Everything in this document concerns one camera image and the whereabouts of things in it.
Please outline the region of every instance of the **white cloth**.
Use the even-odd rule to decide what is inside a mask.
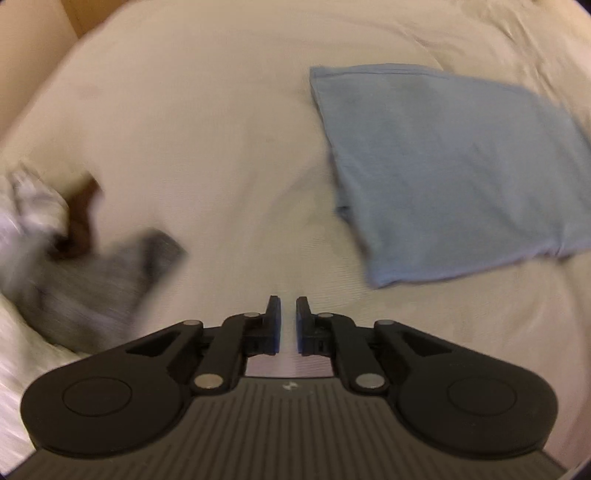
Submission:
[[[7,473],[34,450],[19,414],[25,388],[43,373],[80,356],[47,343],[2,296],[0,345],[0,472]]]
[[[64,199],[26,168],[0,175],[0,258],[23,235],[67,235],[67,214]]]
[[[591,253],[442,283],[365,283],[333,212],[308,70],[388,62],[519,83],[591,134],[591,46],[528,0],[151,0],[72,51],[0,163],[79,160],[105,192],[102,246],[155,226],[188,250],[138,333],[186,318],[218,325],[278,294],[286,354],[253,365],[294,375],[309,371],[293,361],[298,296],[360,325],[392,318],[542,375],[560,402],[547,449],[572,465],[591,445]]]

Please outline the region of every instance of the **gray cloth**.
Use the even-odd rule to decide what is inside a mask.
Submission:
[[[33,235],[0,265],[0,288],[25,321],[49,342],[96,353],[126,342],[150,289],[177,263],[180,245],[148,231],[113,253],[53,261],[53,239]]]

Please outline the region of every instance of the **metal pin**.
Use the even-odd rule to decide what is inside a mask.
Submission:
[[[378,374],[361,374],[355,379],[355,383],[361,388],[379,388],[383,387],[386,383],[384,377]]]
[[[202,374],[195,378],[194,383],[199,388],[211,390],[223,384],[223,378],[216,374]]]

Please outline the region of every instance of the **wrinkled fabric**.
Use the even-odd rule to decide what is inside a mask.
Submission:
[[[32,171],[18,168],[0,176],[0,270],[26,236],[47,243],[67,233],[64,199]]]
[[[591,248],[591,145],[566,110],[416,65],[316,67],[310,83],[373,286]]]
[[[165,233],[148,231],[110,254],[56,262],[46,239],[31,236],[15,249],[0,280],[5,297],[49,342],[98,353],[131,339],[137,308],[182,253]]]
[[[45,341],[2,296],[0,346],[0,472],[6,474],[34,451],[19,414],[26,387],[47,371],[81,356]]]

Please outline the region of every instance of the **white bedsheet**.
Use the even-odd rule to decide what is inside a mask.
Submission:
[[[186,318],[216,325],[277,294],[287,353],[256,367],[295,375],[310,371],[289,354],[298,296],[360,325],[396,319],[542,375],[560,403],[547,450],[573,465],[591,453],[591,252],[365,283],[333,213],[308,69],[385,62],[519,83],[591,135],[591,44],[531,1],[146,0],[74,49],[0,160],[88,166],[105,191],[103,246],[149,225],[187,248],[138,334]]]
[[[49,369],[80,356],[47,343],[3,296],[0,344],[0,472],[6,473],[34,451],[19,414],[25,388]]]

